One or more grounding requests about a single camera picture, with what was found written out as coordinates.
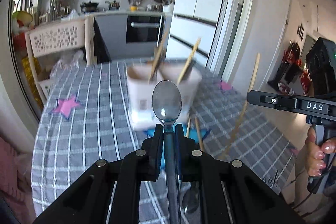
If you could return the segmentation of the right hand pink nails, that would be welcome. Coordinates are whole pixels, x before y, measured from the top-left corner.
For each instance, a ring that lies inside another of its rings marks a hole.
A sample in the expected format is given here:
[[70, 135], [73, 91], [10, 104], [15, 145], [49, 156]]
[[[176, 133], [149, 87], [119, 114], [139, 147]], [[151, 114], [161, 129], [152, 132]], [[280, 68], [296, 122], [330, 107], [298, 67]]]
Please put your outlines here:
[[307, 174], [312, 177], [321, 176], [321, 171], [327, 167], [324, 162], [326, 155], [335, 153], [335, 138], [331, 138], [321, 146], [315, 143], [316, 133], [311, 126], [307, 132], [305, 147], [307, 149], [305, 168]]

